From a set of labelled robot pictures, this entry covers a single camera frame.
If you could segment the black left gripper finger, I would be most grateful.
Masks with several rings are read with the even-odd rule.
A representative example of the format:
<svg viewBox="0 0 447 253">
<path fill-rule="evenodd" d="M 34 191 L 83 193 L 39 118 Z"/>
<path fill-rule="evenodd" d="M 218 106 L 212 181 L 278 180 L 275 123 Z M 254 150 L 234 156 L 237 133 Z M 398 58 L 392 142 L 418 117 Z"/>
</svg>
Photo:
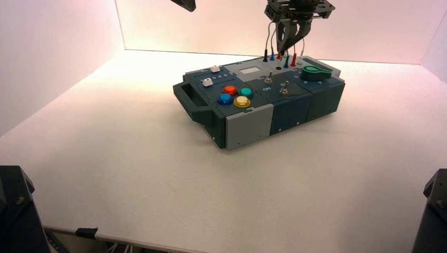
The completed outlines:
<svg viewBox="0 0 447 253">
<path fill-rule="evenodd" d="M 195 0 L 171 0 L 178 6 L 186 9 L 189 12 L 193 12 L 196 9 L 196 1 Z"/>
</svg>

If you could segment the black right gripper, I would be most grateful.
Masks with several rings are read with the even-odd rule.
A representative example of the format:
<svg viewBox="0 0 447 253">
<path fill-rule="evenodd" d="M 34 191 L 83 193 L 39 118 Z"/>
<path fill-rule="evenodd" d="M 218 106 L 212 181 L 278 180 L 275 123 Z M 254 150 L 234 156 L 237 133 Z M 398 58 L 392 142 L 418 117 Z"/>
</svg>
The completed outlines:
<svg viewBox="0 0 447 253">
<path fill-rule="evenodd" d="M 329 18 L 335 6 L 325 0 L 268 0 L 265 15 L 276 24 L 277 52 L 285 52 L 311 30 L 312 18 Z"/>
</svg>

